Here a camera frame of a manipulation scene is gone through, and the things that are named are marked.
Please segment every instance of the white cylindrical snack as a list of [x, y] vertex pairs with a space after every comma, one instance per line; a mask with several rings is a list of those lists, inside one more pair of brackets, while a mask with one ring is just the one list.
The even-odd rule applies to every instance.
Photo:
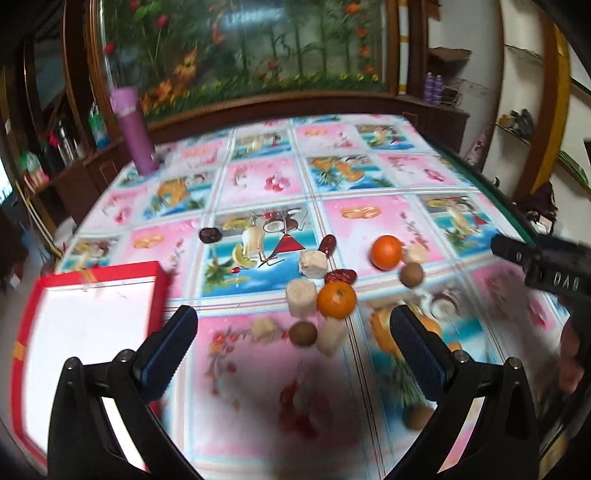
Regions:
[[329, 263], [326, 254], [320, 250], [302, 250], [299, 267], [300, 273], [308, 278], [324, 278]]
[[412, 244], [402, 252], [402, 261], [404, 263], [423, 264], [427, 261], [427, 249], [419, 244]]
[[305, 319], [316, 313], [316, 285], [307, 278], [291, 280], [285, 289], [285, 297], [292, 317]]
[[318, 331], [316, 348], [326, 356], [333, 356], [341, 348], [349, 329], [342, 320], [327, 318], [324, 326]]

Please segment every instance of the wooden frame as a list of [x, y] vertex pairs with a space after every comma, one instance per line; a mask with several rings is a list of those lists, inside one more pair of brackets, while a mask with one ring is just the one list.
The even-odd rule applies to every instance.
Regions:
[[88, 155], [95, 149], [95, 140], [86, 121], [93, 103], [89, 68], [84, 49], [84, 3], [64, 1], [61, 22], [61, 54], [66, 82], [66, 95], [82, 147]]
[[105, 121], [105, 127], [111, 140], [121, 136], [117, 118], [111, 108], [109, 92], [102, 76], [102, 49], [99, 35], [99, 8], [98, 0], [87, 0], [88, 10], [86, 15], [86, 45], [87, 64], [90, 69], [90, 81], [95, 93], [96, 104]]
[[560, 150], [570, 100], [569, 46], [552, 19], [540, 11], [544, 37], [544, 87], [538, 124], [513, 199], [521, 200], [547, 182]]
[[[426, 13], [424, 9], [424, 1], [425, 0], [417, 0], [421, 2], [423, 7], [421, 8], [421, 15]], [[388, 65], [385, 69], [386, 71], [386, 88], [383, 92], [354, 92], [354, 91], [326, 91], [326, 90], [318, 90], [318, 91], [309, 91], [309, 92], [284, 92], [284, 93], [270, 93], [266, 95], [256, 95], [248, 98], [237, 99], [237, 100], [230, 100], [226, 102], [219, 102], [214, 103], [211, 105], [206, 105], [203, 107], [196, 108], [194, 110], [190, 110], [187, 112], [182, 112], [180, 114], [171, 116], [161, 121], [152, 122], [149, 124], [149, 131], [152, 132], [152, 135], [155, 136], [154, 141], [156, 142], [163, 142], [163, 141], [171, 141], [171, 140], [162, 140], [163, 138], [171, 138], [171, 134], [168, 132], [170, 128], [179, 123], [179, 126], [186, 125], [187, 123], [191, 123], [194, 125], [194, 131], [209, 131], [213, 128], [221, 128], [222, 124], [217, 124], [217, 127], [214, 127], [212, 124], [209, 123], [209, 120], [200, 122], [198, 117], [204, 116], [208, 119], [211, 119], [212, 113], [216, 113], [215, 118], [220, 115], [223, 118], [226, 118], [226, 125], [227, 124], [237, 124], [240, 122], [247, 122], [247, 121], [254, 121], [261, 118], [277, 118], [280, 116], [288, 116], [287, 111], [283, 110], [285, 108], [293, 111], [293, 116], [297, 116], [297, 112], [294, 107], [294, 102], [307, 102], [310, 99], [314, 99], [317, 103], [316, 106], [313, 105], [301, 105], [301, 111], [314, 111], [316, 113], [310, 113], [310, 115], [318, 114], [318, 113], [327, 113], [327, 111], [322, 109], [322, 105], [326, 105], [329, 108], [330, 112], [339, 112], [341, 113], [361, 113], [361, 112], [370, 112], [369, 109], [363, 108], [358, 106], [357, 108], [352, 108], [350, 106], [350, 102], [353, 98], [356, 98], [358, 102], [364, 102], [367, 98], [373, 99], [392, 99], [398, 93], [398, 69], [399, 69], [399, 48], [398, 48], [398, 2], [397, 0], [386, 0], [385, 1], [386, 8], [387, 8], [387, 15], [388, 15], [388, 52], [387, 52], [387, 59]], [[421, 35], [426, 35], [426, 25], [427, 25], [427, 17], [424, 17], [421, 21], [421, 24], [424, 24], [425, 29], [422, 30]], [[111, 103], [109, 100], [109, 93], [108, 89], [105, 85], [102, 75], [102, 48], [100, 45], [100, 35], [99, 35], [99, 11], [98, 11], [98, 0], [89, 0], [89, 9], [87, 15], [87, 28], [86, 28], [86, 40], [88, 44], [88, 65], [90, 66], [90, 79], [92, 82], [92, 88], [95, 93], [96, 103], [99, 107], [100, 112], [103, 115], [105, 120], [105, 125], [111, 140], [116, 140], [121, 136], [121, 131], [119, 130], [119, 125], [117, 123], [117, 119], [113, 110], [111, 109]], [[425, 69], [426, 69], [426, 61], [427, 61], [427, 50], [426, 50], [426, 40], [424, 42], [425, 45], [425, 52], [423, 54], [424, 62], [425, 62]], [[347, 112], [343, 110], [339, 110], [338, 108], [335, 109], [333, 106], [335, 104], [335, 100], [337, 98], [346, 98], [348, 99], [348, 110]], [[237, 113], [235, 110], [237, 107], [243, 107], [248, 105], [254, 112], [242, 112], [240, 109], [240, 117], [234, 118], [231, 115], [223, 115], [221, 113], [224, 109], [230, 109], [232, 112]], [[201, 130], [202, 125], [206, 127], [206, 130]], [[182, 127], [184, 132], [187, 132], [188, 129], [186, 127]], [[176, 140], [179, 140], [182, 136], [175, 136]]]
[[425, 0], [408, 0], [408, 27], [407, 93], [417, 98], [423, 98], [429, 47], [429, 27]]
[[398, 2], [388, 0], [386, 14], [388, 16], [388, 68], [386, 79], [388, 91], [392, 95], [398, 94], [398, 81], [400, 76], [400, 47], [398, 36], [400, 25], [398, 24]]
[[45, 140], [45, 120], [43, 120], [43, 112], [41, 111], [41, 101], [39, 100], [39, 91], [37, 90], [37, 73], [35, 71], [35, 37], [30, 34], [27, 35], [24, 41], [24, 73], [25, 73], [25, 92], [27, 94], [27, 106], [35, 132], [39, 142]]

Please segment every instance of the purple can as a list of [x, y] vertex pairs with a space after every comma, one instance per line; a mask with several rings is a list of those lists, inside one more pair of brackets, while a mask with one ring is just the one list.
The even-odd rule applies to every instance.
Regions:
[[111, 108], [125, 137], [127, 149], [135, 168], [142, 176], [158, 170], [154, 143], [150, 140], [144, 123], [139, 94], [135, 87], [124, 87], [111, 93]]

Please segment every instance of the mandarin orange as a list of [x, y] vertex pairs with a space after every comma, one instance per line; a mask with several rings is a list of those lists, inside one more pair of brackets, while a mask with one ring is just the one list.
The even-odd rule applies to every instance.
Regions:
[[382, 235], [371, 247], [369, 260], [380, 270], [392, 270], [402, 257], [402, 242], [392, 235]]

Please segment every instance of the wooden cabinet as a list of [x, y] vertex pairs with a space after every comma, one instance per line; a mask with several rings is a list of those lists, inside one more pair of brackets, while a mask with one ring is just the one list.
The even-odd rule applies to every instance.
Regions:
[[67, 213], [80, 225], [100, 197], [84, 162], [78, 161], [64, 170], [54, 185]]
[[99, 192], [104, 192], [130, 161], [125, 143], [112, 144], [85, 161], [92, 181]]

